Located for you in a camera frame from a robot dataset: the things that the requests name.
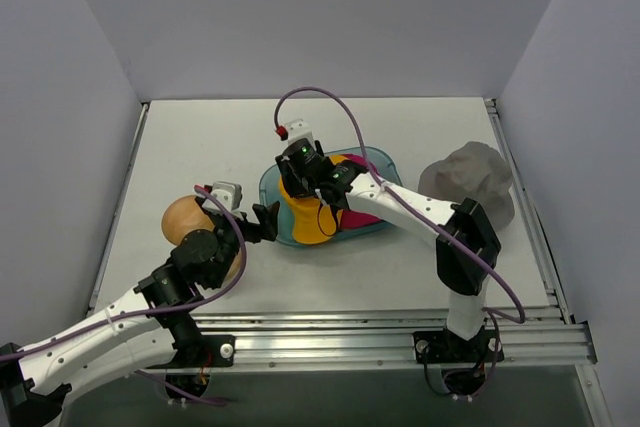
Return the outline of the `yellow bucket hat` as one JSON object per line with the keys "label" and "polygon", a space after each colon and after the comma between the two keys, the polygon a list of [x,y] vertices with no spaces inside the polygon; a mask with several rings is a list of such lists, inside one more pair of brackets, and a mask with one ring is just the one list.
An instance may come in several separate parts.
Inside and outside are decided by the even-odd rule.
{"label": "yellow bucket hat", "polygon": [[342,229],[344,210],[324,205],[318,198],[294,198],[285,188],[285,175],[289,168],[278,162],[280,180],[278,189],[293,215],[291,236],[302,245],[319,245],[328,242]]}

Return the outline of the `magenta baseball cap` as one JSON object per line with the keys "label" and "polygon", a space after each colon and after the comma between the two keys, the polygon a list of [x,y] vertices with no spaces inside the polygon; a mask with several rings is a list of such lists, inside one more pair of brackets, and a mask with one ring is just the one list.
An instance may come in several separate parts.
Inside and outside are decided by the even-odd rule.
{"label": "magenta baseball cap", "polygon": [[[346,160],[355,162],[360,166],[366,165],[364,158],[360,155],[344,154],[343,157]],[[342,217],[340,220],[340,228],[342,230],[356,230],[356,229],[361,229],[361,228],[374,225],[380,222],[381,220],[374,215],[345,209],[342,213]]]}

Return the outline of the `grey bucket hat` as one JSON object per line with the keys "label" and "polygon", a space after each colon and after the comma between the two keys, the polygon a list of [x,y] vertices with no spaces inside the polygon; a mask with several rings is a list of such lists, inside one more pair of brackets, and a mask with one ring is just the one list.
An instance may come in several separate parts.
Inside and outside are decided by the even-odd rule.
{"label": "grey bucket hat", "polygon": [[486,143],[469,141],[446,158],[427,166],[417,191],[426,197],[461,204],[478,202],[494,230],[504,230],[515,217],[510,194],[513,174],[500,152]]}

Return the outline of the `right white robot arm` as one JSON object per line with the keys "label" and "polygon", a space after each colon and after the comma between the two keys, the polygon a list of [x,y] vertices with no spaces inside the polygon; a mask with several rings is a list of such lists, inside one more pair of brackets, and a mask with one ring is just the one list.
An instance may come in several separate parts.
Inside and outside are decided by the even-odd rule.
{"label": "right white robot arm", "polygon": [[501,244],[477,202],[423,196],[380,177],[364,161],[322,155],[307,139],[289,145],[276,166],[280,193],[294,217],[292,236],[300,244],[328,241],[353,215],[374,217],[430,242],[438,278],[449,290],[445,350],[464,360],[479,349],[486,277]]}

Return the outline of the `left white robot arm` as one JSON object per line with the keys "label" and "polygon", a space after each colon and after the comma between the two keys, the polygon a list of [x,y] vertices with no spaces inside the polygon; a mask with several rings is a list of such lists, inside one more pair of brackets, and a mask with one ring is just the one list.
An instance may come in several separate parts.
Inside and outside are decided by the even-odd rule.
{"label": "left white robot arm", "polygon": [[234,285],[246,245],[275,241],[280,204],[255,204],[255,221],[234,200],[190,195],[164,212],[169,258],[119,299],[48,340],[1,348],[1,398],[12,426],[45,426],[105,383],[155,366],[197,366],[215,356],[191,313]]}

